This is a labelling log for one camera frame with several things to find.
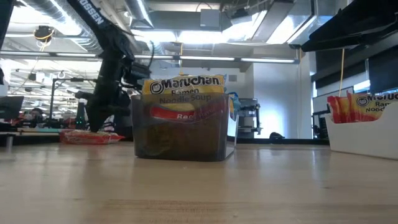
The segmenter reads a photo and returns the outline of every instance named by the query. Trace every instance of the plastic storage container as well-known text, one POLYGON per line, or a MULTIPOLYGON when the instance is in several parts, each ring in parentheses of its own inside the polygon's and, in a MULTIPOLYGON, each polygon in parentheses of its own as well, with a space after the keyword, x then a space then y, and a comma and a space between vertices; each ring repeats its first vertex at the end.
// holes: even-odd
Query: plastic storage container
POLYGON ((227 94, 139 95, 131 99, 137 157, 222 161, 234 151, 238 116, 230 108, 227 94))
POLYGON ((331 150, 398 159, 397 114, 398 103, 391 103, 375 121, 336 124, 326 116, 331 150))

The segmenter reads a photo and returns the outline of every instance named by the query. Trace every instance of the white container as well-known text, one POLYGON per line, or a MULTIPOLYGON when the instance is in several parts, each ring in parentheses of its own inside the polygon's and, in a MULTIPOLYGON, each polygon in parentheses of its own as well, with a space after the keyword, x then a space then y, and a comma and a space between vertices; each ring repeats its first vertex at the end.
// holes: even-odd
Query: white container
POLYGON ((326 125, 332 151, 398 159, 398 103, 386 106, 376 121, 326 125))

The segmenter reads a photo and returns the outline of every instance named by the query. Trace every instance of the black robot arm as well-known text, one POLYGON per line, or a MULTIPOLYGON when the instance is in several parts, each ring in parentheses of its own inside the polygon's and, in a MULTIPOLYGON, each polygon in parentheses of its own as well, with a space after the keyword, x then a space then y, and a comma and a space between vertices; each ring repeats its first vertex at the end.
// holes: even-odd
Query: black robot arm
POLYGON ((129 116, 130 100, 122 91, 121 80, 141 89, 137 80, 149 78, 149 67, 134 62, 134 54, 125 32, 107 20, 90 0, 67 0, 94 32, 103 53, 101 69, 93 93, 77 94, 87 99, 86 112, 90 129, 97 132, 112 114, 129 116))

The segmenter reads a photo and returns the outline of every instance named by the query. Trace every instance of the desk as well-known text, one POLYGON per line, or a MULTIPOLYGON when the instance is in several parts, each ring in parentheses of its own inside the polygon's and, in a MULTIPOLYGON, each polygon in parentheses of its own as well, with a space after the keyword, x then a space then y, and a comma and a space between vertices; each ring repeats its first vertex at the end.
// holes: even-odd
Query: desk
POLYGON ((0 162, 2 224, 398 220, 398 162, 325 146, 238 145, 224 162, 138 159, 129 142, 13 155, 0 162))
POLYGON ((59 142, 59 133, 41 132, 0 132, 0 146, 11 152, 13 145, 42 144, 59 142))

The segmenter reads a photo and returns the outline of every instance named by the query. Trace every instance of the computer monitor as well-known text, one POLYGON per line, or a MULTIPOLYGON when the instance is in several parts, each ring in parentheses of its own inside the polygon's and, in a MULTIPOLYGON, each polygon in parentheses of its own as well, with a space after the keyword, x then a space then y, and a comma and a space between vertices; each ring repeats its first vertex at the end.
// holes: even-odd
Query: computer monitor
POLYGON ((3 96, 0 97, 0 118, 16 119, 24 101, 23 96, 3 96))

